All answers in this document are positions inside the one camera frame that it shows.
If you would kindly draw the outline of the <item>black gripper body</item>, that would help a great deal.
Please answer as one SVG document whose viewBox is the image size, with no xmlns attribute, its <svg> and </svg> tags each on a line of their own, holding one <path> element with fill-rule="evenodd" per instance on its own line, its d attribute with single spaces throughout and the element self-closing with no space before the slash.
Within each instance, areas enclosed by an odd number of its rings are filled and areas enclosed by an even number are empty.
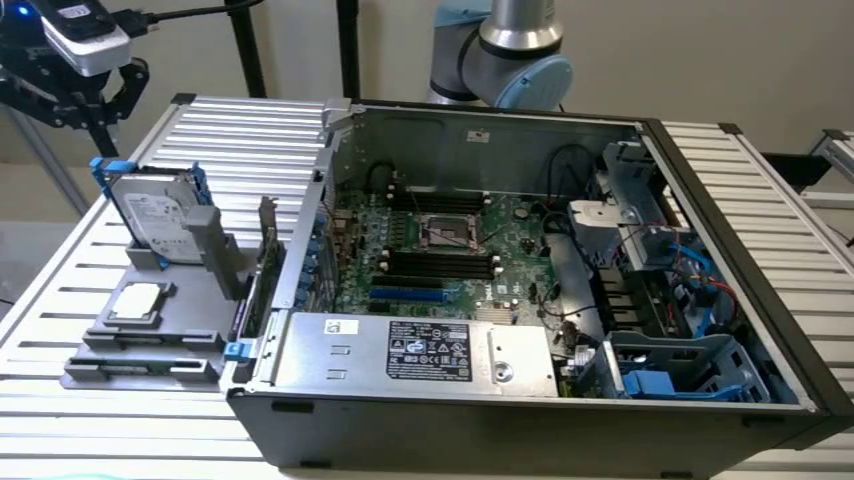
<svg viewBox="0 0 854 480">
<path fill-rule="evenodd" d="M 115 70 L 115 17 L 99 1 L 1 3 L 1 101 L 101 101 Z"/>
</svg>

